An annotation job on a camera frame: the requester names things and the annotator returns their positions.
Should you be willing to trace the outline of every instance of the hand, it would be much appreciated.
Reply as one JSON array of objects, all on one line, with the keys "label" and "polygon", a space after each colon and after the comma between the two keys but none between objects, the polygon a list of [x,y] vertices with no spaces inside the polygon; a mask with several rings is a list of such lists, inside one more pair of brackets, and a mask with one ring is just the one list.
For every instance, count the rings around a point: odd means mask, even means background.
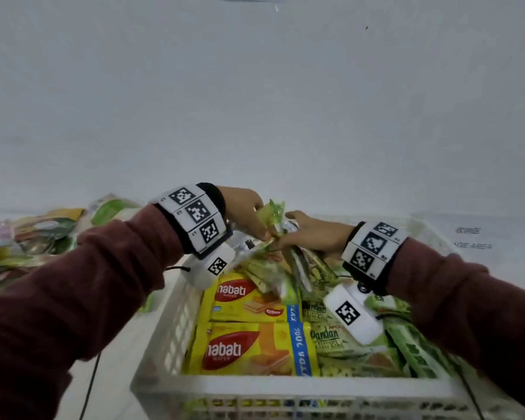
[{"label": "hand", "polygon": [[286,218],[295,219],[300,230],[277,240],[272,246],[273,249],[295,245],[322,250],[329,255],[338,254],[343,252],[346,241],[354,230],[353,225],[311,218],[301,211],[287,212]]},{"label": "hand", "polygon": [[257,209],[264,203],[256,191],[236,187],[220,187],[225,200],[225,216],[230,221],[245,227],[253,236],[261,240],[270,239],[270,233],[257,218]]}]

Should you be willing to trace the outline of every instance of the maroon sleeve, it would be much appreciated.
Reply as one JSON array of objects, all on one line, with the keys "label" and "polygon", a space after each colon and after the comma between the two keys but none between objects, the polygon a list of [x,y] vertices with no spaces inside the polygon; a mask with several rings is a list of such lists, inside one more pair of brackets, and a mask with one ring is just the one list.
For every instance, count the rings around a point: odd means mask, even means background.
[{"label": "maroon sleeve", "polygon": [[182,257],[153,206],[79,242],[0,292],[0,418],[54,418],[74,361],[107,346]]},{"label": "maroon sleeve", "polygon": [[525,406],[525,290],[456,254],[407,239],[387,291],[411,304],[416,326]]}]

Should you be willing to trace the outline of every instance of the blue label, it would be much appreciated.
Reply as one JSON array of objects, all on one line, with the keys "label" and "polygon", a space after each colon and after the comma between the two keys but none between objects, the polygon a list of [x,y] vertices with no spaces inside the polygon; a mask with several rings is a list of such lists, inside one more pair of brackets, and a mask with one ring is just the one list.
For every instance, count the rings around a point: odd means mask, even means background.
[{"label": "blue label", "polygon": [[294,352],[295,374],[297,376],[311,376],[309,351],[303,333],[303,323],[290,323],[290,338]]},{"label": "blue label", "polygon": [[299,305],[286,305],[288,311],[288,322],[299,323],[300,319],[300,306]]}]

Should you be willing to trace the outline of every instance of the white plastic basket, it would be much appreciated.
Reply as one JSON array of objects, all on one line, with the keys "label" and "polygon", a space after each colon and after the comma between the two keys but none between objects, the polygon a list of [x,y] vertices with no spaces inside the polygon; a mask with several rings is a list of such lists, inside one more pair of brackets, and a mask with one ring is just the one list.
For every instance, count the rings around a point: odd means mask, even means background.
[{"label": "white plastic basket", "polygon": [[[427,223],[402,217],[321,217],[348,224],[384,220],[448,255],[459,252]],[[202,291],[180,275],[131,389],[151,419],[327,418],[460,420],[478,418],[458,379],[182,376]],[[487,381],[470,386],[486,420],[519,420],[525,408]]]}]

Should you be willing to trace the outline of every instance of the white wall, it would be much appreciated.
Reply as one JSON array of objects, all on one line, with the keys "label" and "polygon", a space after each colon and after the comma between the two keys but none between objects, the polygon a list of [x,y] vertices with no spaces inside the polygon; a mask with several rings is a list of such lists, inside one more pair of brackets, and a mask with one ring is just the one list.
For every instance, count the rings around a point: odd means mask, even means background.
[{"label": "white wall", "polygon": [[0,211],[203,180],[525,214],[525,0],[277,7],[0,0]]}]

